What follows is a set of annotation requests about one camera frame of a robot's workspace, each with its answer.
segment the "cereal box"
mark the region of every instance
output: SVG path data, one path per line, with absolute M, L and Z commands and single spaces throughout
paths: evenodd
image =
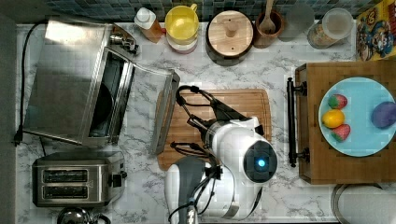
M 358 61 L 396 59 L 396 0 L 383 0 L 356 19 Z

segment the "toaster lever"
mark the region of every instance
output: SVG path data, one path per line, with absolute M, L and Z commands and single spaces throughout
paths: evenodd
M 121 171 L 119 175 L 111 175 L 107 181 L 107 184 L 113 188 L 122 187 L 122 179 L 125 179 L 127 174 L 124 171 Z

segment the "backsplash tile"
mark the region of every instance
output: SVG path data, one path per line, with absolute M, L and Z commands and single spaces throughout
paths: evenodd
M 63 13 L 87 16 L 104 21 L 133 21 L 141 7 L 153 11 L 159 21 L 164 21 L 166 13 L 177 6 L 197 4 L 200 21 L 210 21 L 224 10 L 238 10 L 255 20 L 265 10 L 266 0 L 45 0 L 53 10 Z M 347 9 L 356 17 L 378 0 L 275 0 L 274 9 L 285 15 L 292 5 L 307 3 L 311 6 L 317 19 L 334 7 Z

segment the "red fruit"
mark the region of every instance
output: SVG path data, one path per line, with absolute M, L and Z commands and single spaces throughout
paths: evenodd
M 350 126 L 347 124 L 341 124 L 340 126 L 332 129 L 332 137 L 337 142 L 344 142 L 350 134 Z
M 332 109 L 342 109 L 347 105 L 347 98 L 341 94 L 334 94 L 329 98 L 329 106 Z

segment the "blue light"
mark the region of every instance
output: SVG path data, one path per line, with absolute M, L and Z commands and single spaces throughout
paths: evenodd
M 257 161 L 257 163 L 259 164 L 260 167 L 264 167 L 265 166 L 265 161 L 263 159 L 259 159 Z

